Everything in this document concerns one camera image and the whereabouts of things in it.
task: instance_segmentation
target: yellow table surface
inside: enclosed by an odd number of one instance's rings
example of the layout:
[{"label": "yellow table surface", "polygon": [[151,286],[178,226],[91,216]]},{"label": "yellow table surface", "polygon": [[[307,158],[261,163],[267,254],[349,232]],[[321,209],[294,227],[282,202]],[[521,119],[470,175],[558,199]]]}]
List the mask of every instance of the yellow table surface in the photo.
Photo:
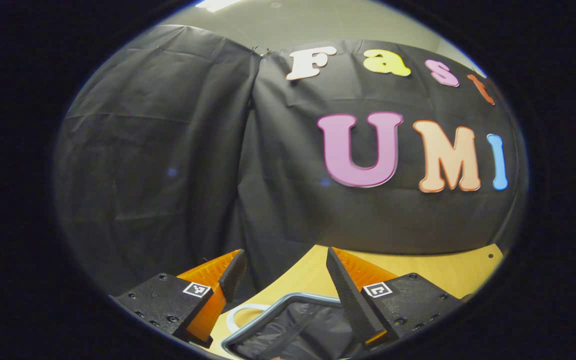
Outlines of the yellow table surface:
[{"label": "yellow table surface", "polygon": [[[327,251],[326,246],[314,245],[288,271],[244,304],[273,305],[281,297],[293,292],[338,297],[326,268]],[[496,244],[445,255],[388,255],[361,251],[348,251],[348,253],[397,276],[416,272],[458,299],[476,292],[502,260],[502,253]],[[210,334],[213,341],[208,351],[228,359],[235,359],[222,349],[222,341],[231,334],[226,326],[226,317],[229,313],[230,311],[224,312],[219,316]],[[235,323],[242,327],[259,314],[261,310],[243,309],[235,316]]]}]

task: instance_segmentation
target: white handle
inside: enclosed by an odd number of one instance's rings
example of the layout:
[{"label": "white handle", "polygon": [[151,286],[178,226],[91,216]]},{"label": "white handle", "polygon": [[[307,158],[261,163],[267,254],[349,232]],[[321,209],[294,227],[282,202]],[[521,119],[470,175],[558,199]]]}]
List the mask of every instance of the white handle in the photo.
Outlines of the white handle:
[{"label": "white handle", "polygon": [[233,310],[230,310],[228,316],[226,316],[226,326],[231,333],[234,333],[240,329],[240,327],[235,324],[235,315],[238,312],[244,309],[258,309],[265,312],[268,308],[270,308],[270,305],[262,305],[261,303],[243,303],[242,305],[235,307]]}]

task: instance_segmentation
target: orange gripper pad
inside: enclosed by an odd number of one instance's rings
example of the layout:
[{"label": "orange gripper pad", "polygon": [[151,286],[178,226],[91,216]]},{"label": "orange gripper pad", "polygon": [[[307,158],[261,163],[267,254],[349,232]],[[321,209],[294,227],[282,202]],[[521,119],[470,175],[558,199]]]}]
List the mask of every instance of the orange gripper pad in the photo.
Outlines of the orange gripper pad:
[{"label": "orange gripper pad", "polygon": [[339,257],[339,260],[341,260],[341,264],[343,264],[345,271],[348,272],[352,282],[359,291],[362,291],[363,287],[366,285],[377,284],[397,278],[397,275],[392,272],[382,269],[360,257],[352,255],[352,253],[339,250],[335,247],[332,249]]},{"label": "orange gripper pad", "polygon": [[222,287],[219,285],[219,279],[240,250],[226,253],[226,255],[219,256],[177,276],[180,279],[212,288],[212,296],[186,328],[188,333],[204,342],[207,342],[210,338],[210,333],[213,331],[215,323],[217,323],[217,318],[219,318],[226,306],[226,297],[224,292],[222,292]]}]

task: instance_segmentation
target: blue letter i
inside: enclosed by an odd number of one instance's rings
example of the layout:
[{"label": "blue letter i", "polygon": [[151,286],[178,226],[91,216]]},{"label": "blue letter i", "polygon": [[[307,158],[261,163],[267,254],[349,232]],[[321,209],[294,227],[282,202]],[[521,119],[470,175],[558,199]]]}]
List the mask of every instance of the blue letter i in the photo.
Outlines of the blue letter i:
[{"label": "blue letter i", "polygon": [[488,134],[486,139],[492,146],[492,154],[494,156],[494,180],[492,185],[494,189],[502,191],[508,187],[508,179],[506,178],[506,163],[504,162],[504,142],[499,135]]}]

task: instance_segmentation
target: ceiling light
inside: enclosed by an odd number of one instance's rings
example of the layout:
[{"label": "ceiling light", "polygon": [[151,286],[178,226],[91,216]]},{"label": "ceiling light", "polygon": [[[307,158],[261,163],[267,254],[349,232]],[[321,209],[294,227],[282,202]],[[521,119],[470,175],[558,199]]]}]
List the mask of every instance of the ceiling light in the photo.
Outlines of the ceiling light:
[{"label": "ceiling light", "polygon": [[194,5],[194,6],[198,7],[198,8],[204,8],[204,9],[214,13],[218,10],[221,10],[225,7],[233,5],[233,4],[238,3],[240,1],[241,0],[204,0],[204,1],[198,3],[197,5]]}]

